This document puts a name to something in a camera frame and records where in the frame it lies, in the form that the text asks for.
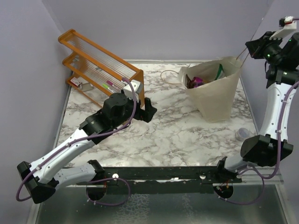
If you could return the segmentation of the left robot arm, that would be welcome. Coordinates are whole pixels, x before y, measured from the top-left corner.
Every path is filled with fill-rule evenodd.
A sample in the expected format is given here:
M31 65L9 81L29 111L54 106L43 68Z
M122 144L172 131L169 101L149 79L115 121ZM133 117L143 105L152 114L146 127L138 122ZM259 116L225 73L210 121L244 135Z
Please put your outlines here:
M27 199L39 204L53 196L58 188L80 182L100 183L103 172L97 161L89 161L66 172L63 168L84 151L128 127L133 119L149 123L157 109L152 106L149 98L145 98L144 102L145 107L142 108L140 101L130 99L124 93L113 93L99 111L88 116L58 147L34 162L19 163L17 170L22 182L16 200L22 201L22 187L29 193Z

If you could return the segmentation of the purple snack bag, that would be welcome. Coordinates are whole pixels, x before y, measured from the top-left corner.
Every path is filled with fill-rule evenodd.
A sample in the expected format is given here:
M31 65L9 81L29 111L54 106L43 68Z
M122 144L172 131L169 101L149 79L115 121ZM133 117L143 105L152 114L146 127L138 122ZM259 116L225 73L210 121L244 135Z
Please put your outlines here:
M199 86L209 83L209 81L204 80L200 77L193 77L192 79L190 79L188 75L186 76L186 80L187 80L186 87L188 89L197 88Z

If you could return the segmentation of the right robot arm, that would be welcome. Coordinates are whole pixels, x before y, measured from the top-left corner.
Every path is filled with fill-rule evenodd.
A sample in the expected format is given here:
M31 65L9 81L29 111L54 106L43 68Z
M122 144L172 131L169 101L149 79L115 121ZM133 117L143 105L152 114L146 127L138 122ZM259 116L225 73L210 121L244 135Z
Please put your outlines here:
M274 171L263 179L276 175L280 162L293 151L288 143L287 125L292 100L299 86L299 34L294 33L284 47L277 32L267 31L259 39L245 43L253 59L264 59L269 64L266 72L267 106L258 135L246 139L240 154L225 157L218 162L215 179L233 180L242 171L257 166L273 167Z

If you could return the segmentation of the beige paper bag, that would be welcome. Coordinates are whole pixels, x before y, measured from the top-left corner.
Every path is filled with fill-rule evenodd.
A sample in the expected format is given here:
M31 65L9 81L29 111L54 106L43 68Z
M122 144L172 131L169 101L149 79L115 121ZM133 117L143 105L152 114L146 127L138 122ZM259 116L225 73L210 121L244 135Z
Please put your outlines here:
M201 62L191 67L181 67L177 72L177 82L170 83L160 78L164 83L180 85L189 96L192 105L198 109L204 120L219 122L230 119L236 88L240 79L243 52L238 56L225 56L215 60ZM222 64L225 77L215 80L219 64ZM197 88L186 87L186 76L190 79L200 77L209 83Z

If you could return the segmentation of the green chips bag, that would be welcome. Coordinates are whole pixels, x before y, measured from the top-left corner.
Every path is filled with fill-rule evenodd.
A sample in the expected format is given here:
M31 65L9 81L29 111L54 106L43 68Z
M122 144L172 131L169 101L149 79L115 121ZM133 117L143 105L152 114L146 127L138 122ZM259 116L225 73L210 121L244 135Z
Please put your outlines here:
M225 72L224 72L223 66L222 66L222 64L219 64L218 71L215 76L215 80L218 80L218 79L221 79L224 77L225 77Z

